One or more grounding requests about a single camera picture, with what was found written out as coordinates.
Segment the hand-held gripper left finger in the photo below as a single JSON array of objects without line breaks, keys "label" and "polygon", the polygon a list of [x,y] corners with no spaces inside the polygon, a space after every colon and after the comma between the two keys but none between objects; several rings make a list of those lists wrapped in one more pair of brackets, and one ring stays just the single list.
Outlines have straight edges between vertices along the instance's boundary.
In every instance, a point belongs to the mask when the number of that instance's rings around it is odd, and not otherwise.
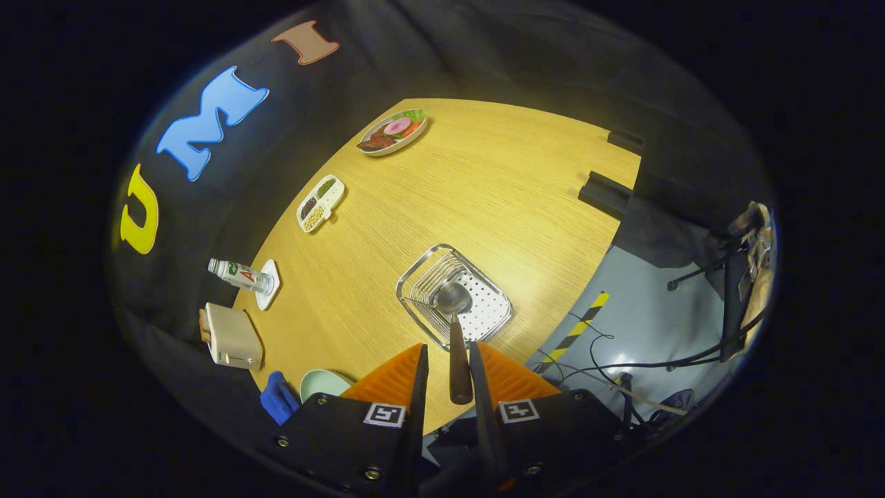
[{"label": "hand-held gripper left finger", "polygon": [[340,395],[316,393],[262,439],[272,468],[326,497],[416,497],[429,348],[415,344]]}]

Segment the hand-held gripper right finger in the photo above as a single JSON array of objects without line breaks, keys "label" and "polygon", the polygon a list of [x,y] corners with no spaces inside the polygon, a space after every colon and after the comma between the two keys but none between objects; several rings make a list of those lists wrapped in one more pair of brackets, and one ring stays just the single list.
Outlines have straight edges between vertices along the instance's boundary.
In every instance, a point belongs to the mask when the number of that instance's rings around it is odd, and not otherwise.
[{"label": "hand-held gripper right finger", "polygon": [[623,462],[622,420],[590,391],[553,387],[483,342],[470,344],[469,368],[491,495],[567,495]]}]

